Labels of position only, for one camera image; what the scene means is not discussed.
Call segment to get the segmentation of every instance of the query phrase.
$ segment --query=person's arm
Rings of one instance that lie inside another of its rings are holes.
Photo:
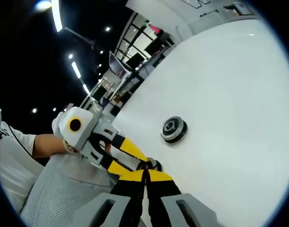
[[[33,157],[50,157],[55,154],[67,153],[63,140],[53,134],[37,135],[32,150]]]

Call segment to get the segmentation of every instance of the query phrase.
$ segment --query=black circle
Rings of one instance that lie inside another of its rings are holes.
[[[182,128],[181,133],[176,138],[174,138],[172,140],[165,140],[165,141],[167,143],[175,143],[175,142],[181,140],[184,137],[184,135],[186,134],[186,132],[187,132],[187,123],[185,121],[183,121],[183,128]]]
[[[173,134],[173,133],[177,130],[178,126],[179,126],[179,121],[178,121],[178,119],[171,119],[170,121],[171,121],[170,124],[172,124],[172,122],[174,122],[174,127],[173,127],[172,130],[166,131],[166,130],[165,130],[166,127],[169,126],[169,125],[167,125],[168,122],[166,122],[165,125],[164,125],[164,127],[163,127],[163,129],[162,129],[162,133],[163,133],[163,135],[165,135],[165,136],[169,136],[169,135]]]
[[[70,129],[72,131],[78,131],[80,129],[80,127],[82,126],[80,120],[78,119],[73,119],[71,122],[70,122]]]

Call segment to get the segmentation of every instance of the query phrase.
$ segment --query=hand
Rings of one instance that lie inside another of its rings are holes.
[[[64,112],[59,112],[58,116],[52,121],[52,125],[51,125],[53,134],[60,139],[63,139],[63,136],[61,135],[60,129],[59,129],[60,120],[63,115],[64,115]]]
[[[111,154],[111,144],[105,143],[105,151]]]

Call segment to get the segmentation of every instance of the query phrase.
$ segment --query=window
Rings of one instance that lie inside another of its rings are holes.
[[[121,44],[120,44],[120,46],[119,46],[119,49],[120,49],[123,53],[125,53],[128,47],[129,47],[129,43],[128,43],[127,41],[125,41],[125,40],[122,40],[122,41],[121,41]]]
[[[140,14],[137,15],[137,17],[134,19],[134,21],[132,22],[134,25],[136,25],[138,28],[141,28],[144,24],[144,22],[147,19],[145,19],[143,16],[141,16]]]
[[[139,30],[137,28],[135,28],[134,26],[130,26],[130,28],[128,29],[128,31],[125,35],[125,39],[127,39],[129,42],[131,42],[138,31]]]
[[[141,34],[134,43],[134,46],[137,47],[146,57],[150,58],[151,56],[145,51],[145,48],[151,43],[151,39],[148,38],[145,34]]]
[[[144,33],[146,33],[148,36],[150,36],[153,40],[157,38],[157,36],[154,33],[154,30],[151,29],[151,27],[149,25],[145,28]]]
[[[129,58],[131,58],[131,57],[133,57],[136,53],[139,53],[141,56],[143,56],[143,57],[145,58],[144,52],[143,52],[143,53],[139,52],[139,51],[138,51],[135,47],[133,47],[133,46],[131,46],[130,50],[127,52],[127,56],[128,56]]]
[[[117,54],[116,54],[116,57],[118,59],[121,59],[124,55],[122,54],[122,52],[118,51]]]

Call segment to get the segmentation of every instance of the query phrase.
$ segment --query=monitor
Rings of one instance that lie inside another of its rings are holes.
[[[157,38],[145,48],[145,51],[147,51],[149,55],[153,56],[157,51],[161,50],[162,44],[162,41]]]
[[[130,66],[132,69],[135,69],[138,65],[140,65],[145,59],[139,54],[136,53],[132,58],[130,58],[126,64]]]
[[[128,72],[126,68],[121,64],[120,60],[118,60],[111,51],[109,54],[109,65],[111,70],[121,79]]]

